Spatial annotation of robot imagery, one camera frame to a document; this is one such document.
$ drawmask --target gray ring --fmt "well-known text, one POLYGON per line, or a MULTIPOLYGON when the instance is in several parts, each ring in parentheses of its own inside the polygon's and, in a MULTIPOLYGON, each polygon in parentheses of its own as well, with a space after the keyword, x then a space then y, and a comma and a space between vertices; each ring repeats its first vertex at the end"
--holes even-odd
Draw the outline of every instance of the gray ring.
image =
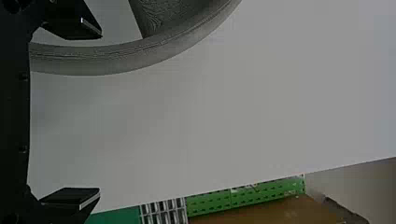
POLYGON ((33 71, 103 76, 134 71, 172 58, 216 30, 242 0, 217 0, 178 27, 141 40, 102 47, 30 44, 33 71))

